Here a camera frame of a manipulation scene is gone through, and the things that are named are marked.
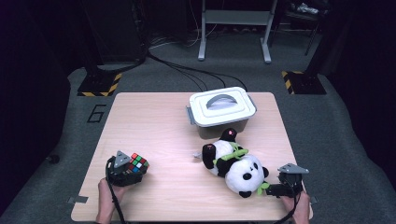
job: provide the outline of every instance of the panda face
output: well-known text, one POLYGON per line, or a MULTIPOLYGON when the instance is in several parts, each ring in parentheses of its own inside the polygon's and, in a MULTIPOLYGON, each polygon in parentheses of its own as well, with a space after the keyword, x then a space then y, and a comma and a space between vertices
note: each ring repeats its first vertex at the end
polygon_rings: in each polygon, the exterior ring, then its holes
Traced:
POLYGON ((245 155, 236 161, 225 176, 227 186, 235 193, 246 198, 264 181, 262 164, 253 155, 245 155))

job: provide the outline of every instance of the container lid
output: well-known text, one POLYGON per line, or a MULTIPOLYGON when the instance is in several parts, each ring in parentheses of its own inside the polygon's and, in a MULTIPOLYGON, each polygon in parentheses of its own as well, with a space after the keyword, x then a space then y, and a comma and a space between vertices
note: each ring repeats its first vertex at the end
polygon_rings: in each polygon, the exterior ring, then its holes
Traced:
POLYGON ((190 97, 190 107, 195 123, 201 127, 248 119, 256 113, 256 107, 240 87, 195 93, 190 97))

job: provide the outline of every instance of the human hand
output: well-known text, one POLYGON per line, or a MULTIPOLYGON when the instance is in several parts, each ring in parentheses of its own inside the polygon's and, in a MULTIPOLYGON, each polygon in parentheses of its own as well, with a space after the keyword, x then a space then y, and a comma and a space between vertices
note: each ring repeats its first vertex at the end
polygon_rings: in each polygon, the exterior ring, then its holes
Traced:
MULTIPOLYGON (((302 191, 300 195, 297 195, 297 200, 299 197, 300 201, 297 203, 296 210, 294 211, 293 220, 295 224, 307 224, 309 223, 310 197, 305 191, 302 191)), ((282 196, 280 199, 288 212, 294 208, 293 198, 282 196)))
MULTIPOLYGON (((119 203, 121 202, 124 194, 128 189, 133 188, 134 185, 129 185, 125 187, 112 186, 114 194, 116 195, 119 203)), ((113 197, 111 195, 110 188, 108 187, 105 178, 101 179, 98 184, 99 189, 99 208, 98 214, 96 216, 96 222, 107 224, 111 222, 114 209, 116 206, 113 203, 113 197)))

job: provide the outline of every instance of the panda eye patch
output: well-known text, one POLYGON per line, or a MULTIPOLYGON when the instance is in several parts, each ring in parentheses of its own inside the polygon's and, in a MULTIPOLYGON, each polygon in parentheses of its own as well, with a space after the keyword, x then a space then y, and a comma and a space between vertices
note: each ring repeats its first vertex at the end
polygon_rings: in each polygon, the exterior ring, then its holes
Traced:
POLYGON ((249 179, 251 178, 251 174, 245 173, 245 174, 243 175, 243 177, 244 177, 244 180, 249 180, 249 179))

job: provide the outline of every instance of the panda plush toy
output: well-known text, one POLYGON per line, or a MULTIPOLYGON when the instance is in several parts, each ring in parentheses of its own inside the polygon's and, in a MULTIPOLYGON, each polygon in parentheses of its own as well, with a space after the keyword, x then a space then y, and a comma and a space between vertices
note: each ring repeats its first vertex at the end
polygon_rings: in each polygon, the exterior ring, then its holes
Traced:
POLYGON ((233 128, 224 130, 218 141, 203 146, 202 160, 213 175, 225 178, 229 189, 248 198, 265 183, 269 173, 255 156, 235 142, 236 135, 233 128))

